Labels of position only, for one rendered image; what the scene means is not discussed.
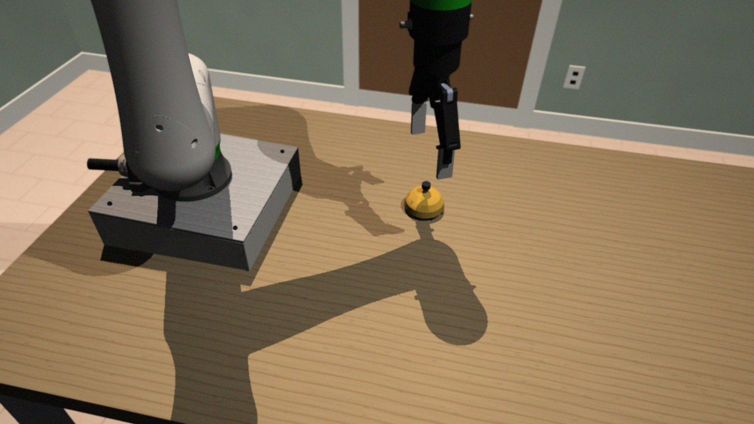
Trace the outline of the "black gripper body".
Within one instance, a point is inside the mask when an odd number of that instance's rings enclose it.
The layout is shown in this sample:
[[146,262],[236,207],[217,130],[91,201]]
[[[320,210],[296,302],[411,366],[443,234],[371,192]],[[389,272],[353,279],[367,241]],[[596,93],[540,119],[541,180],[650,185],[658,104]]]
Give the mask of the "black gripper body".
[[432,82],[434,99],[440,100],[442,83],[449,85],[449,76],[458,69],[461,57],[462,41],[456,45],[423,45],[414,40],[413,65],[426,81]]

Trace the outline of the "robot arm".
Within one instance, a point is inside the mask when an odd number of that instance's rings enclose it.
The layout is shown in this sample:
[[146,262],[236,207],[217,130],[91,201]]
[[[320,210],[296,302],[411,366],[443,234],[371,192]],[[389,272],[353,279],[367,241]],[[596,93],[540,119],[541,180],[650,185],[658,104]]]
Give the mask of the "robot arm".
[[[187,51],[177,0],[91,3],[115,88],[124,155],[89,158],[87,168],[119,171],[129,177],[130,191],[153,186],[173,201],[223,191],[232,169],[219,148],[209,71]],[[468,37],[471,3],[410,0],[408,20],[399,27],[423,45],[456,45]]]

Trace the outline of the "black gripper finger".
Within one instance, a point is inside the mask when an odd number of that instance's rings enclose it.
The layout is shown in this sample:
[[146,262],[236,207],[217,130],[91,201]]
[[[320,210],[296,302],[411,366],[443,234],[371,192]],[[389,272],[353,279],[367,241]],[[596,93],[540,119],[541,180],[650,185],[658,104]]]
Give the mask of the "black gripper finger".
[[[455,150],[461,148],[459,136],[459,121],[457,107],[457,88],[451,88],[449,85],[442,83],[441,102],[435,102],[432,82],[426,81],[426,93],[430,98],[430,106],[434,109],[439,143],[436,148],[437,169],[436,179],[447,179],[452,177],[454,167]],[[442,119],[442,120],[441,120]]]
[[429,96],[425,91],[426,74],[414,69],[409,94],[412,95],[411,134],[425,133],[426,101]]

